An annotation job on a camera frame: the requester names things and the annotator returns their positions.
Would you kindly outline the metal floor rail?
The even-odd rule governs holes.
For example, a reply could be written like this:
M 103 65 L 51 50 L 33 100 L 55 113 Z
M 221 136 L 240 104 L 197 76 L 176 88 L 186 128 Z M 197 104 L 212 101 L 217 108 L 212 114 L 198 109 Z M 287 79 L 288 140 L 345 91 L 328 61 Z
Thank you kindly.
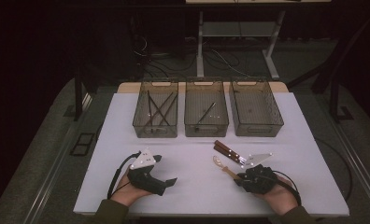
M 340 123 L 336 122 L 334 119 L 330 119 L 330 122 L 334 128 L 337 138 L 344 148 L 344 152 L 351 168 L 355 172 L 355 175 L 359 179 L 365 193 L 370 200 L 370 173 L 368 172 L 367 167 L 362 161 L 361 154 L 356 149 L 354 139 L 346 134 L 344 128 Z
M 59 94 L 50 107 L 24 157 L 29 180 L 26 189 L 30 195 L 25 217 L 21 224 L 36 224 L 41 216 L 58 176 L 64 159 L 78 129 L 76 108 L 88 109 L 93 98 L 89 93 L 78 99 L 73 94 Z

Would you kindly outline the black metal stand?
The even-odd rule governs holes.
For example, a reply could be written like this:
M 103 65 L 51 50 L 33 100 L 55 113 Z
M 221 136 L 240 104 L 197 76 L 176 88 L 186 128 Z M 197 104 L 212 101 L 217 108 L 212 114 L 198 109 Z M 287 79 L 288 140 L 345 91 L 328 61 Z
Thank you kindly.
M 75 105 L 68 112 L 68 115 L 78 121 L 83 112 L 83 99 L 87 93 L 94 93 L 97 89 L 96 79 L 91 75 L 91 72 L 84 66 L 77 67 L 74 72 L 74 88 L 75 88 Z
M 287 83 L 287 87 L 291 89 L 312 77 L 316 77 L 311 87 L 314 93 L 323 94 L 327 88 L 330 88 L 329 114 L 335 122 L 351 119 L 350 113 L 345 109 L 343 109 L 343 115 L 338 114 L 339 83 L 343 77 L 339 73 L 339 68 L 344 64 L 350 51 L 369 24 L 370 12 L 362 16 L 354 28 L 338 39 L 332 54 L 322 64 Z

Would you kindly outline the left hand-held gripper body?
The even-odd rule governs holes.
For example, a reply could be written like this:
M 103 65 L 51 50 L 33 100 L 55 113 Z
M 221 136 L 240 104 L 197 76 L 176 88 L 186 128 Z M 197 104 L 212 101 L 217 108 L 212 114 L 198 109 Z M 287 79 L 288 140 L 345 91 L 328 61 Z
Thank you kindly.
M 127 176 L 134 187 L 162 196 L 166 189 L 164 181 L 150 174 L 157 163 L 153 156 L 148 148 L 140 151 L 135 161 L 130 165 Z

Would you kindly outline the clear grey plastic bin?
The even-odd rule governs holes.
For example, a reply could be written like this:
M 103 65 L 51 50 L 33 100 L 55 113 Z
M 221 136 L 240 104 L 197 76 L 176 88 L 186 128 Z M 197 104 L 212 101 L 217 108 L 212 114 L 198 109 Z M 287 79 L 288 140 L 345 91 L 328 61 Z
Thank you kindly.
M 216 105 L 195 130 L 197 121 L 209 106 Z M 220 77 L 188 77 L 185 87 L 184 110 L 185 135 L 187 137 L 224 137 L 229 126 L 229 117 Z
M 173 125 L 149 126 L 146 128 L 146 121 L 149 119 L 147 91 L 153 95 L 174 93 L 178 94 L 178 80 L 176 78 L 144 78 L 141 82 L 138 93 L 133 127 L 138 138 L 176 138 L 178 136 L 178 98 L 174 103 L 170 119 Z
M 284 125 L 264 77 L 232 77 L 230 103 L 236 136 L 276 137 Z

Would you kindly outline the white-legged desk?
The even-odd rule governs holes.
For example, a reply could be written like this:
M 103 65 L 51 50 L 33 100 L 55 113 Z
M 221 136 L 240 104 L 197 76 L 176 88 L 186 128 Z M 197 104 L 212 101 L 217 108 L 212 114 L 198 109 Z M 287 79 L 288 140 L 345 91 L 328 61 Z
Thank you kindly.
M 207 5 L 212 7 L 229 8 L 230 5 L 235 7 L 245 6 L 278 6 L 279 4 L 286 6 L 306 6 L 310 4 L 326 4 L 332 0 L 185 0 L 188 6 Z M 262 50 L 263 58 L 268 68 L 272 79 L 279 79 L 278 71 L 272 59 L 272 54 L 275 45 L 278 41 L 278 35 L 284 21 L 286 9 L 281 9 L 278 12 L 277 18 L 274 21 L 240 21 L 235 27 L 233 22 L 212 22 L 204 20 L 204 9 L 199 12 L 198 21 L 198 38 L 197 38 L 197 54 L 196 54 L 196 69 L 197 76 L 205 75 L 204 56 L 203 56 L 203 40 L 205 37 L 268 37 L 269 45 Z

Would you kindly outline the person's left hand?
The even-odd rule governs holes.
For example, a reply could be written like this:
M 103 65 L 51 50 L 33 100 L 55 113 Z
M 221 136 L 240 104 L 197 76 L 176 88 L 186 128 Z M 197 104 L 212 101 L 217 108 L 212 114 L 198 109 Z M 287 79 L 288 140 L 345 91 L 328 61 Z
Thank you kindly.
M 127 175 L 124 175 L 118 183 L 117 188 L 110 196 L 110 200 L 131 206 L 142 197 L 149 196 L 150 192 L 134 187 Z

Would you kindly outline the small light wooden spoon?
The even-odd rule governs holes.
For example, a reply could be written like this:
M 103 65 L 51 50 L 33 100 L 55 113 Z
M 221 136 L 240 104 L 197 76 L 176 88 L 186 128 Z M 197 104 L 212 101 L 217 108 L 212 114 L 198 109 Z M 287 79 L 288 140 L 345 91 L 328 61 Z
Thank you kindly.
M 237 175 L 237 174 L 235 174 L 234 172 L 232 172 L 227 166 L 225 166 L 222 162 L 221 162 L 221 160 L 219 159 L 219 157 L 218 156 L 213 156 L 213 162 L 218 166 L 218 167 L 220 167 L 221 168 L 221 170 L 223 171 L 223 172 L 225 172 L 226 174 L 228 174 L 232 179 L 240 179 L 240 177 Z

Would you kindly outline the metal spoon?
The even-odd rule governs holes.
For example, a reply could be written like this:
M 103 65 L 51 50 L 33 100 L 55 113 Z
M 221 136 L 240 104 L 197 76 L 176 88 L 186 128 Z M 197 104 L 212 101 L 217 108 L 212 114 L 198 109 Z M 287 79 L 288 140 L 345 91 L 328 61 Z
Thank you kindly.
M 197 121 L 196 123 L 196 126 L 195 126 L 195 130 L 199 130 L 199 125 L 201 124 L 201 122 L 205 119 L 205 117 L 207 116 L 207 114 L 212 110 L 212 108 L 216 105 L 216 102 L 213 102 L 209 108 L 206 110 L 206 112 L 203 114 L 203 116 Z

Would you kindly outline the person's right hand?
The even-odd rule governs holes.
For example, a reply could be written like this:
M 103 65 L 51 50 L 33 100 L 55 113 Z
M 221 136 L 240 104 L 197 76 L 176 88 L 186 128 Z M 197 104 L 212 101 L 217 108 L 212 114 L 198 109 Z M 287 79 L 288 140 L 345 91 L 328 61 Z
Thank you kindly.
M 298 206 L 294 195 L 279 184 L 265 194 L 255 194 L 255 197 L 264 200 L 279 216 L 285 215 Z

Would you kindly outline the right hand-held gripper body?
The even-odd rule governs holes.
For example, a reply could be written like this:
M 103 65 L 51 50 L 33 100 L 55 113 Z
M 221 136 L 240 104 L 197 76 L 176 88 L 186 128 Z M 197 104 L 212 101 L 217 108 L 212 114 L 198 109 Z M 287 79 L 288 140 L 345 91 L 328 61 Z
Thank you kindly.
M 272 169 L 262 166 L 262 162 L 272 156 L 272 153 L 249 154 L 243 164 L 243 168 L 246 170 L 243 188 L 246 192 L 265 194 L 276 185 L 278 178 Z

